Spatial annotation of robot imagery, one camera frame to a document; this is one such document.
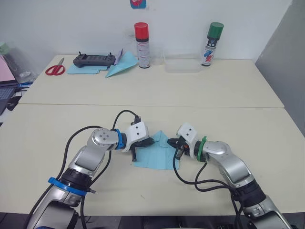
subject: black remote controller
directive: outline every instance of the black remote controller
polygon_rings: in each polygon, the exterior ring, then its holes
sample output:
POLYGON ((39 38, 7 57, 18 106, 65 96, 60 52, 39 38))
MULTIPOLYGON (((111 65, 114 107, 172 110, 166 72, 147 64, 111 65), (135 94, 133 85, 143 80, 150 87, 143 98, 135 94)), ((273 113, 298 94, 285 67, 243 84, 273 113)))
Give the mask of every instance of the black remote controller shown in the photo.
POLYGON ((75 66, 81 68, 83 66, 108 66, 114 64, 115 56, 109 53, 108 56, 86 55, 81 54, 73 60, 75 66))

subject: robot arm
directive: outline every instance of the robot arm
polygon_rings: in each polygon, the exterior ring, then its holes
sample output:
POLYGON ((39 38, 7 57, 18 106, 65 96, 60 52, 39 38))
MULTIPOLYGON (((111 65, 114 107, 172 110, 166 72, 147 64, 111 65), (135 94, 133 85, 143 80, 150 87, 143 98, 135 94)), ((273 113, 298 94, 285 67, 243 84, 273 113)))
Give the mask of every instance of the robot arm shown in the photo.
POLYGON ((250 219, 249 228, 291 229, 272 200, 263 193, 247 165, 231 152, 227 143, 211 142, 206 138, 200 140, 188 123, 179 128, 177 135, 188 145, 191 158, 218 167, 227 184, 235 189, 234 199, 243 204, 243 212, 250 219))
POLYGON ((74 207, 79 205, 87 192, 95 193, 89 187, 105 152, 114 149, 127 152, 133 144, 148 137, 147 126, 142 121, 131 125, 124 133, 118 129, 95 129, 87 145, 78 151, 61 178, 49 179, 53 186, 31 217, 27 229, 73 229, 78 218, 74 207))

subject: spray can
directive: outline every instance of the spray can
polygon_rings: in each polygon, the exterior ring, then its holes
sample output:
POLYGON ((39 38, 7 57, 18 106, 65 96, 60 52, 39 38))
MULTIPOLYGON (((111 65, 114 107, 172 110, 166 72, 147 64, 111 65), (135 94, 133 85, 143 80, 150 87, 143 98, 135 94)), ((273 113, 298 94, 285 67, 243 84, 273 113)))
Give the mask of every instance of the spray can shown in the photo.
POLYGON ((202 53, 202 66, 210 66, 216 50, 216 45, 220 39, 224 25, 219 22, 212 22, 207 36, 207 44, 202 53))
POLYGON ((135 39, 137 41, 137 52, 139 58, 140 68, 149 68, 149 38, 148 38, 148 24, 138 22, 134 25, 135 39))

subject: green ring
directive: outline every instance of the green ring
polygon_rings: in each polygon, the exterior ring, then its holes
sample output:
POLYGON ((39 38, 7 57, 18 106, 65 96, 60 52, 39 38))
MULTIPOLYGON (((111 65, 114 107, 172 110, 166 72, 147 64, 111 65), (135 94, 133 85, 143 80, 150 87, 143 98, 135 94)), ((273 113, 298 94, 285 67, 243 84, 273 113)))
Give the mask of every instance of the green ring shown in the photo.
POLYGON ((201 162, 200 158, 201 158, 202 149, 203 149, 203 146, 204 146, 205 142, 206 142, 206 136, 203 137, 202 142, 200 143, 200 146, 199 146, 199 149, 198 149, 197 161, 201 162))

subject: blue paper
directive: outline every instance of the blue paper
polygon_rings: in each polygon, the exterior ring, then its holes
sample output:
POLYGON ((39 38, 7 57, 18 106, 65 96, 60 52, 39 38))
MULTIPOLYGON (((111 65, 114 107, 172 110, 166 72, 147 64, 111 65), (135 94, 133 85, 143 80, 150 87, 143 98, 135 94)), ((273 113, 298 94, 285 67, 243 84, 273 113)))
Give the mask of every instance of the blue paper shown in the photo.
MULTIPOLYGON (((152 138, 155 141, 153 145, 137 148, 137 161, 133 165, 136 167, 173 170, 175 149, 167 143, 167 136, 160 130, 152 138)), ((175 161, 175 165, 178 169, 178 160, 175 161)))
POLYGON ((127 68, 130 68, 138 63, 138 59, 133 56, 130 51, 127 51, 120 59, 117 65, 111 65, 105 78, 119 73, 127 68))
POLYGON ((67 70, 67 74, 97 74, 100 70, 107 70, 107 66, 84 66, 79 68, 72 64, 67 70))

